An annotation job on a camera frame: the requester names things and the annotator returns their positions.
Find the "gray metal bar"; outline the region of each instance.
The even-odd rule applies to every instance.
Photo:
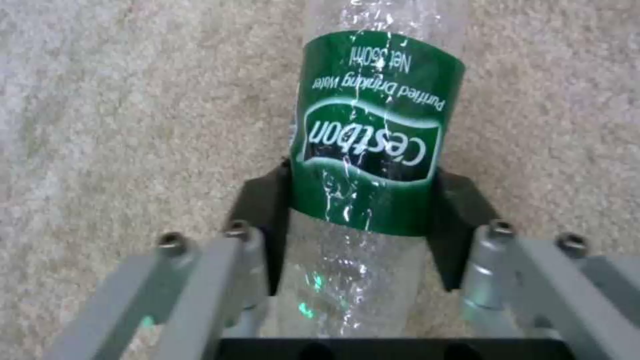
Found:
[[[640,331],[550,242],[517,238],[498,274],[519,320],[551,325],[581,360],[635,360]]]
[[[155,254],[128,257],[65,327],[45,359],[120,357],[145,315],[145,285],[162,265],[163,260]]]
[[[582,272],[618,311],[640,327],[640,257],[595,256],[584,262]]]
[[[140,321],[162,323],[173,307],[198,249],[181,256],[133,255],[109,275],[44,356],[47,360],[118,359]]]
[[[234,292],[242,252],[239,238],[220,236],[207,246],[170,315],[154,359],[199,360],[215,354],[225,322],[238,315],[230,309],[238,303]]]

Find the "mounting hole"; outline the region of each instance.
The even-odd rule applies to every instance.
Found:
[[[511,226],[511,224],[509,224],[508,222],[506,222],[504,220],[496,220],[495,221],[495,226],[496,226],[496,228],[498,228],[500,230],[506,230],[506,231],[513,232],[513,226]]]
[[[444,350],[444,360],[483,360],[483,358],[470,345],[453,343]]]
[[[166,246],[166,245],[176,245],[180,243],[184,239],[184,236],[178,232],[174,233],[166,233],[160,236],[158,240],[158,245]]]
[[[307,344],[298,354],[298,360],[333,360],[334,358],[331,349],[320,343]]]
[[[244,227],[244,222],[242,220],[234,220],[231,223],[231,230],[240,230]]]

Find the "clear plastic bottle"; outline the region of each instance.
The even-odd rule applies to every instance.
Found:
[[[294,166],[293,169],[296,184],[294,198],[297,197],[298,202],[314,201],[313,199],[317,197],[314,197],[313,188],[306,188],[305,182],[317,181],[321,191],[326,195],[327,205],[322,208],[322,211],[315,213],[309,210],[314,209],[313,207],[300,206],[297,207],[299,211],[292,210],[287,263],[278,296],[278,329],[281,336],[296,337],[398,336],[404,329],[409,310],[417,295],[420,278],[424,271],[426,242],[420,236],[414,236],[419,233],[399,236],[394,234],[394,230],[389,231],[393,228],[393,222],[385,223],[386,227],[381,225],[379,228],[370,225],[370,221],[379,222],[381,217],[402,212],[403,209],[399,208],[402,204],[394,202],[394,191],[396,191],[394,186],[407,179],[403,177],[404,175],[388,176],[387,173],[411,174],[412,169],[408,171],[408,167],[404,167],[398,170],[397,167],[402,166],[399,164],[414,162],[408,160],[412,155],[407,155],[406,152],[410,152],[411,147],[420,142],[417,139],[420,136],[411,137],[412,133],[409,130],[406,132],[409,135],[404,135],[401,130],[390,130],[394,126],[401,125],[391,123],[395,120],[389,120],[390,115],[387,111],[395,111],[396,105],[402,108],[402,101],[413,101],[412,106],[421,106],[417,109],[425,108],[426,113],[431,111],[438,114],[444,108],[447,118],[442,120],[442,125],[437,128],[438,134],[434,137],[437,140],[434,140],[433,148],[427,145],[427,152],[431,150],[433,153],[431,163],[419,164],[430,169],[426,169],[422,177],[410,178],[409,180],[414,181],[413,183],[398,185],[427,188],[442,146],[441,140],[446,129],[445,121],[452,112],[458,88],[453,86],[453,90],[450,91],[453,95],[447,97],[446,94],[437,92],[439,85],[426,91],[420,88],[420,81],[418,81],[414,89],[416,92],[411,92],[409,90],[411,87],[407,85],[408,79],[419,77],[418,73],[413,72],[427,66],[423,66],[421,61],[437,49],[427,49],[424,53],[418,50],[412,51],[413,45],[405,47],[407,42],[403,42],[402,39],[406,37],[429,44],[447,53],[451,58],[459,56],[467,19],[467,2],[466,0],[308,0],[306,13],[305,66],[301,76],[299,89],[301,97],[298,99],[294,130],[295,139],[300,139],[301,145],[296,150],[296,142],[293,140],[291,154],[293,163],[296,164],[299,161],[301,164],[300,167]],[[366,33],[372,31],[383,33],[390,40],[380,42],[378,35]],[[316,52],[308,51],[308,45],[314,39],[339,33],[346,35],[336,35],[335,39],[329,39],[320,45],[316,42],[313,45]],[[360,39],[360,36],[371,37],[371,39],[362,40],[361,42],[365,45],[358,45],[357,42],[360,40],[354,40],[351,49],[345,47],[346,50],[343,50],[342,54],[332,53],[334,51],[339,53],[340,45],[350,41],[346,40],[349,37]],[[416,48],[422,49],[423,45],[415,43]],[[314,59],[318,58],[318,51],[321,54],[321,51],[326,51],[328,57],[336,55],[342,56],[343,59],[317,65],[314,64]],[[461,79],[461,73],[455,72],[455,74]],[[361,76],[362,79],[356,80],[354,76]],[[372,112],[376,113],[376,110],[371,110],[369,102],[356,105],[361,101],[361,97],[365,97],[366,92],[372,94],[370,102],[376,102],[378,98],[382,99],[378,106],[382,109],[378,111],[379,118],[374,119],[371,115]],[[328,125],[324,124],[322,127],[323,123],[320,120],[317,124],[312,124],[312,120],[308,119],[313,117],[312,113],[315,110],[312,108],[322,105],[309,106],[305,104],[307,99],[302,97],[315,96],[315,94],[320,94],[319,99],[324,102],[327,100],[322,98],[325,96],[322,94],[328,94],[326,95],[330,98],[328,102],[336,106],[337,110],[320,115],[324,116],[324,119],[340,114],[351,114],[351,120],[345,120],[343,125],[335,125],[337,129],[343,129],[341,132],[336,130],[335,136],[330,134],[331,124],[327,123]],[[309,110],[300,111],[301,106],[309,107]],[[351,106],[353,111],[349,108],[344,112],[344,106]],[[353,119],[357,117],[356,115],[363,119],[361,124],[349,122],[355,121]],[[372,134],[375,129],[373,125],[369,125],[375,121],[386,128],[386,132],[385,130],[376,132],[376,135],[380,133],[380,138],[377,139],[380,146],[374,143]],[[398,124],[405,123],[407,121],[398,120]],[[347,124],[352,124],[351,128],[348,129]],[[367,128],[372,129],[368,135]],[[314,132],[316,132],[315,137],[321,139],[320,142],[325,140],[324,143],[318,146],[310,144],[314,141]],[[422,154],[424,151],[420,151],[423,148],[424,146],[416,147],[417,150],[414,152]],[[384,164],[386,168],[375,176],[370,175],[368,172],[371,172],[369,168],[373,160],[364,159],[367,156],[370,158],[378,156],[375,158],[378,161],[376,164]],[[321,161],[309,165],[312,163],[309,160],[318,158]],[[337,166],[339,171],[327,170],[326,167],[330,164]],[[363,190],[364,181],[368,182],[368,186],[374,186],[374,190],[371,192]],[[310,200],[301,199],[306,198],[307,193]],[[347,197],[353,198],[353,201],[345,202]],[[361,201],[356,199],[362,198],[369,201],[364,207],[361,203],[356,203]],[[423,199],[416,196],[415,201],[420,200]],[[338,216],[334,212],[335,205],[330,209],[334,203],[342,206],[339,208]]]

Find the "crumpled bottle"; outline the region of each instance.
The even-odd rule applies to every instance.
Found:
[[[466,0],[308,0],[281,336],[398,336],[464,65]]]

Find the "green label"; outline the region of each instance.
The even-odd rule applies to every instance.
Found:
[[[343,31],[305,47],[293,207],[377,233],[425,233],[429,187],[464,65],[402,35]]]

